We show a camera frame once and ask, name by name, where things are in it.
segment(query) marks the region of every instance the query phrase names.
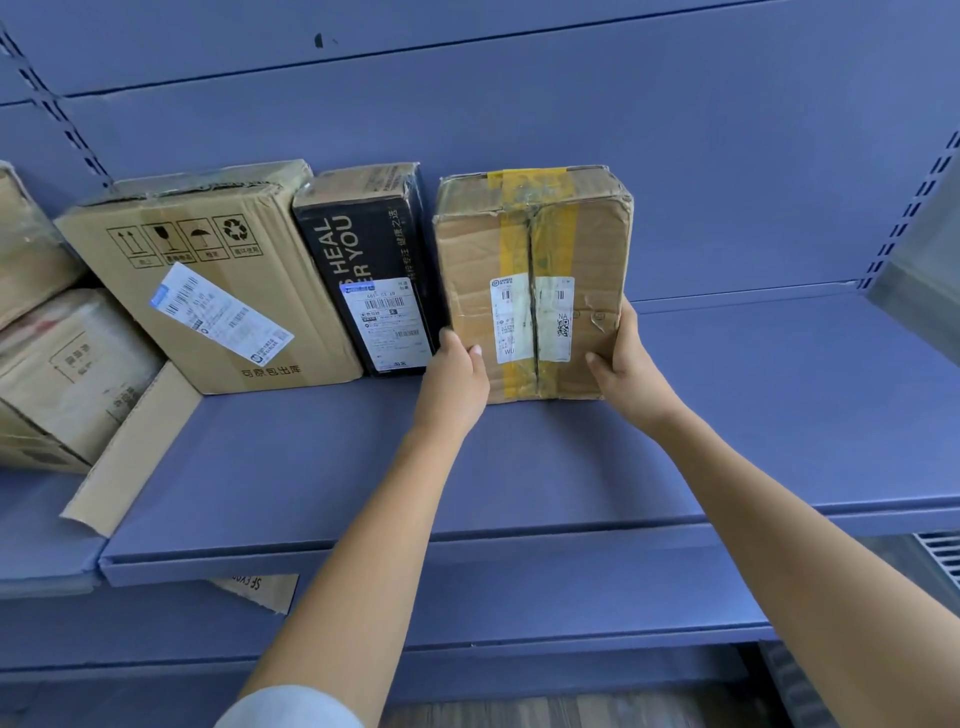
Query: hand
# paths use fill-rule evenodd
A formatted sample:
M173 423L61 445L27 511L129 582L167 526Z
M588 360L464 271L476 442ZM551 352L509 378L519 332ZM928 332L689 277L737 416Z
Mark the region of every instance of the hand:
M440 332L440 348L426 365L414 429L455 437L462 442L473 429L490 394L480 347L468 352L451 328Z
M651 437L660 424L686 410L640 343L636 311L626 297L620 303L620 329L612 362L588 352L587 365L613 408Z

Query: floor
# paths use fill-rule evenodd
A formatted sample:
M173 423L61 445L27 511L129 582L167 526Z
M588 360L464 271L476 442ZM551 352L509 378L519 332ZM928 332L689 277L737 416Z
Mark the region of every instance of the floor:
M380 728L775 728L761 701L723 686L439 703L399 708Z

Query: package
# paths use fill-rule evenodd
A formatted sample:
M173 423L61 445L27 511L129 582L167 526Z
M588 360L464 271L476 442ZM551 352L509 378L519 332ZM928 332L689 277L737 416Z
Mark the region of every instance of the package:
M86 267L0 161L0 328L75 283Z
M290 202L302 160L118 182L57 226L204 394L363 374Z
M85 473L162 364L105 291L34 309L0 332L0 463Z
M422 372L445 320L418 167L323 172L294 198L300 231L373 376Z
M451 324L482 346L491 403L600 397L585 354L612 353L633 211L601 166L441 181L434 230Z

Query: brown cardboard box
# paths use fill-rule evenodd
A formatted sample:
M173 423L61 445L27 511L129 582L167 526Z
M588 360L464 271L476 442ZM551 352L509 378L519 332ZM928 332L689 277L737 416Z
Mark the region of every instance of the brown cardboard box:
M104 291L21 317L0 332L0 463L87 472L162 363Z
M0 328L76 282L85 266L0 161Z
M57 226L201 392L344 382L363 370L290 213L310 177L297 160L128 180Z
M450 318L483 347L491 403L600 397L584 354L612 351L633 210L600 166L441 181L434 229Z

